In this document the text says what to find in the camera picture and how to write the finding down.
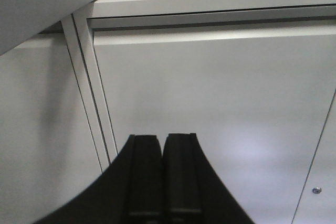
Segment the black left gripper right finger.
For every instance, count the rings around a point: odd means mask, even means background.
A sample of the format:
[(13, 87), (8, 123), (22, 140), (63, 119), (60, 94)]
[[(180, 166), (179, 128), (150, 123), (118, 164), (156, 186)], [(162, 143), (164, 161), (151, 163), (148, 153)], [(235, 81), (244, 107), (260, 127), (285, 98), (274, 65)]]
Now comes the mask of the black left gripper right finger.
[(252, 223), (219, 178), (195, 133), (169, 134), (163, 152), (169, 223)]

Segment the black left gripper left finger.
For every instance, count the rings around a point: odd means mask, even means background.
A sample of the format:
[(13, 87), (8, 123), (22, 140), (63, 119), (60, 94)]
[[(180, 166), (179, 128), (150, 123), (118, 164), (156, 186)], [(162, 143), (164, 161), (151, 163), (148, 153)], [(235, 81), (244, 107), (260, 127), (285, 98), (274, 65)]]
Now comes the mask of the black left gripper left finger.
[(83, 192), (38, 223), (161, 223), (163, 165), (155, 135), (130, 135)]

